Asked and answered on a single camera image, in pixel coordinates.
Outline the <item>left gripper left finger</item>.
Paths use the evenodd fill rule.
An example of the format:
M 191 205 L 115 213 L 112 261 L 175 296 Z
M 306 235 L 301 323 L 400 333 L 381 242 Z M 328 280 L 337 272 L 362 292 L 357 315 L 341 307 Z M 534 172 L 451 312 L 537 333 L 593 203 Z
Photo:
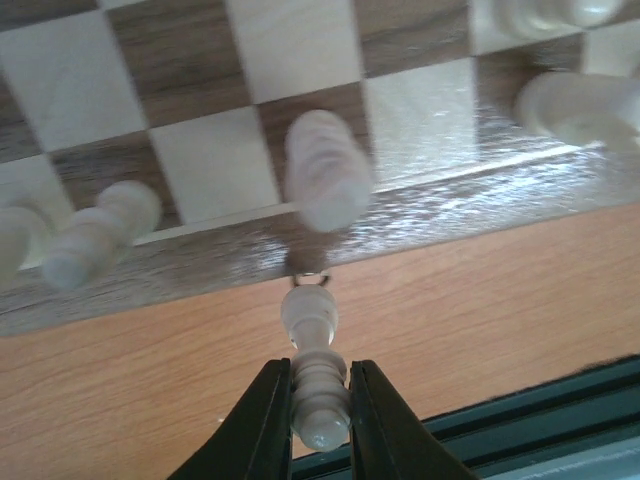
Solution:
M 292 368 L 268 361 L 216 432 L 172 479 L 289 479 Z

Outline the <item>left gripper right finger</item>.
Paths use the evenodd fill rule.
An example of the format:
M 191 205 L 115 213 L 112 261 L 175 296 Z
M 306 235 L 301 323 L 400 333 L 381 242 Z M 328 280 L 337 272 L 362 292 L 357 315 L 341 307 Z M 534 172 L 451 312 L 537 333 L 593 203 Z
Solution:
M 474 479 L 425 428 L 372 360 L 351 366 L 354 479 Z

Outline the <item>white chess bishop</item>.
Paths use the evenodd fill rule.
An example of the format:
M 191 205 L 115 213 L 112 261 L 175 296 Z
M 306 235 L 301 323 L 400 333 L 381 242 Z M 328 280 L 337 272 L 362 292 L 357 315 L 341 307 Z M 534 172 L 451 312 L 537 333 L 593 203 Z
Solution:
M 351 397 L 347 366 L 331 349 L 337 303 L 320 285 L 301 285 L 284 297 L 281 321 L 298 350 L 292 367 L 292 430 L 309 449 L 328 452 L 347 441 Z

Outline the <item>white chess pawn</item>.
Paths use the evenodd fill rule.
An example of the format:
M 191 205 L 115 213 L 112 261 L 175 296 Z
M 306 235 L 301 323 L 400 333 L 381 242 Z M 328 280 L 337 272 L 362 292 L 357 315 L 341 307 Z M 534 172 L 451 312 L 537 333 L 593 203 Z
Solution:
M 311 110 L 285 137 L 284 192 L 301 222 L 327 233 L 352 225 L 369 207 L 374 186 L 369 156 L 333 112 Z

